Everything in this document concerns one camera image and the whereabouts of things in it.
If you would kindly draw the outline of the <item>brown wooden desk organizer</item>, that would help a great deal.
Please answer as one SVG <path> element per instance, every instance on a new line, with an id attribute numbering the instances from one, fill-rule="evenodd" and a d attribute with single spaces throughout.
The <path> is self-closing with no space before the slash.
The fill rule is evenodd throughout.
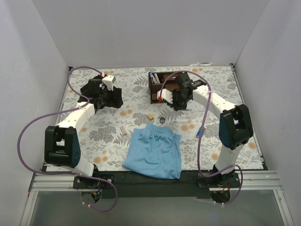
<path id="1" fill-rule="evenodd" d="M 166 84 L 164 85 L 164 88 L 168 89 L 169 91 L 174 91 L 176 89 L 179 89 L 179 85 L 176 82 L 176 77 L 179 76 L 180 74 L 174 74 L 170 78 L 168 78 L 171 74 L 174 72 L 151 72 L 154 77 L 155 73 L 157 73 L 158 78 L 160 80 L 160 83 L 151 83 L 151 80 L 148 76 L 149 79 L 149 90 L 150 90 L 150 103 L 151 104 L 157 104 L 159 101 L 157 100 L 157 92 L 161 89 L 163 83 L 166 81 Z"/>

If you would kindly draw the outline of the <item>tan eraser block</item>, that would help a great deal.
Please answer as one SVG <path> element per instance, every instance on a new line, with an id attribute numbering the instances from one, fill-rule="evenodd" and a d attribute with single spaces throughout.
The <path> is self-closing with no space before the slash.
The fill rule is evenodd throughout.
<path id="1" fill-rule="evenodd" d="M 150 120 L 152 120 L 154 117 L 153 117 L 152 114 L 148 114 L 148 118 L 149 118 Z"/>

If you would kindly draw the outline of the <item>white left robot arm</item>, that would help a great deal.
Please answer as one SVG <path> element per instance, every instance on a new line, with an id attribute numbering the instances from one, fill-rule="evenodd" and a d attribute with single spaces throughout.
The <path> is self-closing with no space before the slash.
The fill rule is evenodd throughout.
<path id="1" fill-rule="evenodd" d="M 96 166 L 81 156 L 78 133 L 98 110 L 105 107 L 120 108 L 123 105 L 122 89 L 114 86 L 115 80 L 112 75 L 90 79 L 80 89 L 77 110 L 45 130 L 45 162 L 78 175 L 85 175 L 84 183 L 89 188 L 96 188 L 100 177 L 94 173 Z"/>

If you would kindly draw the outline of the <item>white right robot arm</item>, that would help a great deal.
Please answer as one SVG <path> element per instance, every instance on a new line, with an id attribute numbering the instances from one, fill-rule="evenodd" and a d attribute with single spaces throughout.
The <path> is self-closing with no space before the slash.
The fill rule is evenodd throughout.
<path id="1" fill-rule="evenodd" d="M 169 91 L 164 86 L 157 92 L 158 101 L 165 101 L 174 110 L 184 110 L 189 101 L 205 107 L 203 118 L 211 112 L 219 120 L 219 139 L 222 143 L 219 158 L 211 174 L 204 174 L 198 166 L 201 179 L 218 187 L 226 186 L 235 173 L 238 155 L 249 139 L 253 137 L 253 126 L 249 109 L 245 104 L 236 105 L 212 92 L 209 83 L 202 77 L 193 81 L 189 71 L 171 74 L 178 89 Z"/>

